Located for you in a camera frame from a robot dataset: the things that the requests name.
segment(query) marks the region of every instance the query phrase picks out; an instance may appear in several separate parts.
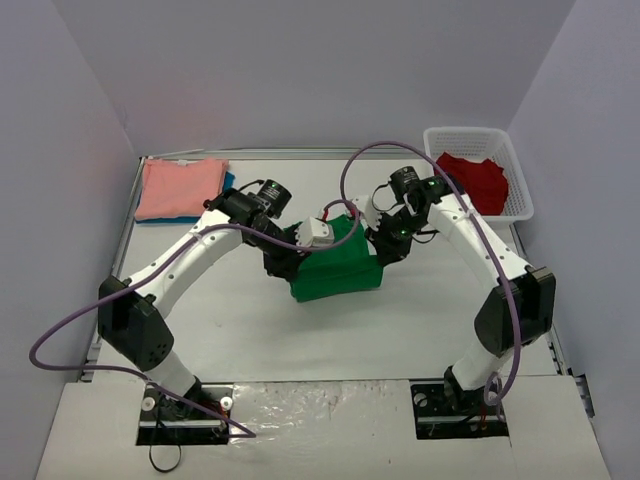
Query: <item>blue cloth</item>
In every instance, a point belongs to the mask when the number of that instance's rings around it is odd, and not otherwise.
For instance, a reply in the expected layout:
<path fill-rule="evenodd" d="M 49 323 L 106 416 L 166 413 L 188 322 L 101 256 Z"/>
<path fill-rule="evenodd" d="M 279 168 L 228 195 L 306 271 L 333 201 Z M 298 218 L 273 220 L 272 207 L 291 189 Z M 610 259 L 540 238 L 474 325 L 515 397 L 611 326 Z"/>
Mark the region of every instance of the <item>blue cloth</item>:
<path fill-rule="evenodd" d="M 227 172 L 224 174 L 224 183 L 222 184 L 222 191 L 229 190 L 233 186 L 233 182 L 236 176 L 233 173 Z M 176 217 L 176 218 L 150 218 L 148 220 L 136 220 L 136 223 L 196 223 L 200 217 Z"/>

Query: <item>orange towel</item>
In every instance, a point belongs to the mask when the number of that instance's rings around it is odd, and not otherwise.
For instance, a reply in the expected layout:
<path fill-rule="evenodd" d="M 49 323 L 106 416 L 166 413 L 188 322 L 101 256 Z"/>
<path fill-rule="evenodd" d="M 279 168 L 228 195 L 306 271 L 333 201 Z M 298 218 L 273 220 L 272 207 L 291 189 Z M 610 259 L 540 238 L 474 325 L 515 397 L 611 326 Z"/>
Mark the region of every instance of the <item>orange towel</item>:
<path fill-rule="evenodd" d="M 142 194 L 135 219 L 198 217 L 205 200 L 222 191 L 229 162 L 205 158 L 179 165 L 174 161 L 148 159 L 142 171 Z"/>

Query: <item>green cloth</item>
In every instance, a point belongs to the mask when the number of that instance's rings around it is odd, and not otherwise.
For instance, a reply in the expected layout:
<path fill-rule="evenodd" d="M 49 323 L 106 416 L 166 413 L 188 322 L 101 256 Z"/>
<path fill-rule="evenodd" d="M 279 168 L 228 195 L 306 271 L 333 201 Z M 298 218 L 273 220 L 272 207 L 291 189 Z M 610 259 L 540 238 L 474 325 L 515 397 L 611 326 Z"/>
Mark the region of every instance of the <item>green cloth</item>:
<path fill-rule="evenodd" d="M 353 221 L 342 215 L 327 222 L 333 227 L 335 241 L 345 237 Z M 382 267 L 369 253 L 362 225 L 351 239 L 338 248 L 313 253 L 298 269 L 298 277 L 290 283 L 291 295 L 298 302 L 339 293 L 378 288 L 382 283 Z"/>

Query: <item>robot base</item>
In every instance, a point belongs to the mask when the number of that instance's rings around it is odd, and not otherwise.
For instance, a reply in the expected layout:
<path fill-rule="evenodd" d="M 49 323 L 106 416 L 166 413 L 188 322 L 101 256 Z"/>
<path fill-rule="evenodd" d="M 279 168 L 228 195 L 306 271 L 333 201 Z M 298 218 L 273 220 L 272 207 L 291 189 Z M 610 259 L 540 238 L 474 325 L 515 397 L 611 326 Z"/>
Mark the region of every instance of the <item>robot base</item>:
<path fill-rule="evenodd" d="M 498 419 L 495 407 L 454 411 L 445 398 L 443 380 L 412 381 L 411 398 L 418 440 L 509 436 L 507 424 Z"/>
<path fill-rule="evenodd" d="M 222 399 L 233 398 L 233 385 L 202 385 L 202 390 L 213 400 L 212 405 L 207 405 L 210 408 L 220 409 Z M 136 445 L 226 445 L 228 428 L 216 418 L 206 417 L 199 410 L 185 409 L 157 390 L 147 388 L 140 409 Z"/>

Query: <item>white table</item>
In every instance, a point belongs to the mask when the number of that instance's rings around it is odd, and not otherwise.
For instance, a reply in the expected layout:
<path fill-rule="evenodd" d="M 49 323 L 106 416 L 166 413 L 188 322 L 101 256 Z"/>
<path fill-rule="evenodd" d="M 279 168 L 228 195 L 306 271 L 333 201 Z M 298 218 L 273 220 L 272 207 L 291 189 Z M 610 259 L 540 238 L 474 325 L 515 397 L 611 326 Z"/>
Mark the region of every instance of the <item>white table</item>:
<path fill-rule="evenodd" d="M 231 169 L 238 185 L 270 177 L 293 193 L 284 226 L 338 197 L 343 164 L 236 161 Z M 419 160 L 363 161 L 348 193 L 370 192 L 404 165 L 428 171 Z M 188 228 L 136 225 L 121 276 Z M 499 233 L 515 248 L 508 228 Z M 523 352 L 505 401 L 510 438 L 416 440 L 407 379 L 441 377 L 463 354 L 485 296 L 438 238 L 388 267 L 379 290 L 305 304 L 266 277 L 257 250 L 240 247 L 184 295 L 168 324 L 196 375 L 236 383 L 234 418 L 258 438 L 185 448 L 170 478 L 608 478 L 573 379 L 556 375 L 543 339 Z M 127 364 L 106 344 L 98 361 Z M 38 478 L 156 478 L 147 448 L 135 446 L 142 390 L 102 372 L 67 385 Z M 175 449 L 156 455 L 170 463 Z"/>

